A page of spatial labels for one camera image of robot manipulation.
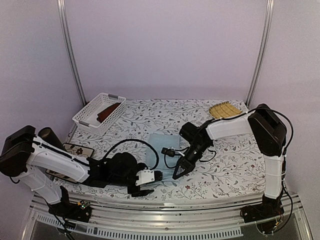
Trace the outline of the dark red towel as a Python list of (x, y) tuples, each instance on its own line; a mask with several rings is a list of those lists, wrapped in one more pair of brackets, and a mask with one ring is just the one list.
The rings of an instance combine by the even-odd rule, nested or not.
[(107, 108), (105, 108), (104, 110), (102, 110), (101, 112), (99, 112), (97, 114), (96, 120), (99, 123), (102, 123), (119, 105), (120, 105), (120, 103), (116, 102), (116, 103), (108, 106)]

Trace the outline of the white perforated plastic basket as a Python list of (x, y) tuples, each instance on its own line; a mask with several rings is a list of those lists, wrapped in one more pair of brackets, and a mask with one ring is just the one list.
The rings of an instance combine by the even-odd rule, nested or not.
[(126, 98), (100, 93), (73, 118), (78, 128), (103, 136), (126, 111)]

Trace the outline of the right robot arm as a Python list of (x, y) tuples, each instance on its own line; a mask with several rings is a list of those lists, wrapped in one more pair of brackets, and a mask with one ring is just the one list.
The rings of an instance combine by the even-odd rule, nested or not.
[(282, 122), (285, 115), (271, 109), (265, 103), (229, 118), (207, 120), (200, 126), (185, 123), (179, 135), (189, 143), (189, 148), (178, 159), (172, 178), (177, 180), (191, 173), (204, 152), (214, 141), (236, 135), (253, 135), (265, 163), (266, 200), (259, 206), (262, 218), (269, 218), (278, 210), (275, 201), (283, 192), (284, 162), (290, 139), (286, 139), (287, 127)]

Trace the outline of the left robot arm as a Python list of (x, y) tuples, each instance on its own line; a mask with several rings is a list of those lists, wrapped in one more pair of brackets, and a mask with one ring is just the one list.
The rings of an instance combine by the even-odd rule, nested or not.
[(41, 195), (63, 216), (74, 213), (74, 205), (63, 198), (63, 189), (53, 184), (39, 169), (44, 168), (94, 188), (107, 185), (125, 186), (133, 197), (146, 196), (150, 189), (141, 186), (162, 179), (162, 173), (139, 163), (128, 153), (116, 153), (112, 158), (95, 160), (73, 155), (46, 142), (27, 125), (5, 139), (0, 156), (2, 174), (16, 178)]

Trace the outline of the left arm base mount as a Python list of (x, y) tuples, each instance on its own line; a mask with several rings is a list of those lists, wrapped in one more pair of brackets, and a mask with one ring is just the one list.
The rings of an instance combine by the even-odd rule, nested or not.
[(48, 204), (49, 213), (68, 220), (88, 223), (92, 215), (92, 207), (86, 201), (78, 203), (59, 202)]

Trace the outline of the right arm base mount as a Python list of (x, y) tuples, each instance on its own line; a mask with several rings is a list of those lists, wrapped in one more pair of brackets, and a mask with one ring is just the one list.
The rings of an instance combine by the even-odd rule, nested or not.
[(240, 216), (245, 223), (265, 220), (268, 218), (280, 216), (284, 213), (284, 208), (280, 201), (272, 199), (271, 201), (263, 201), (259, 204), (244, 206), (240, 209)]

